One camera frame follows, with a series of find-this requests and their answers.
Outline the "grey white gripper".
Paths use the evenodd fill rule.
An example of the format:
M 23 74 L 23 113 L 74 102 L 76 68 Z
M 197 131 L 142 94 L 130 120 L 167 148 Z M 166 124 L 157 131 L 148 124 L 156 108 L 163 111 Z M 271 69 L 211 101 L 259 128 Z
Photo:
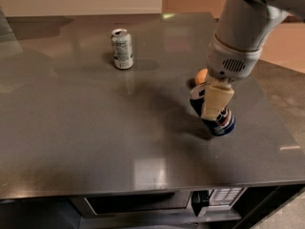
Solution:
M 213 37 L 206 59 L 209 75 L 206 78 L 201 114 L 203 119 L 216 120 L 234 95 L 229 79 L 237 80 L 249 76 L 261 52 L 261 49 L 254 52 L 239 51 L 226 46 L 216 36 Z

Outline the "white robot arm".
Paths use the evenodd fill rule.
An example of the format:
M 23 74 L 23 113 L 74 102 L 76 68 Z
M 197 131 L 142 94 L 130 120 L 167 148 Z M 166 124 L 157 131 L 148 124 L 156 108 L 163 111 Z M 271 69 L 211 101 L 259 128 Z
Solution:
M 305 0 L 226 0 L 206 56 L 202 117 L 215 120 L 231 101 L 232 82 L 248 76 L 270 33 L 288 15 L 305 20 Z

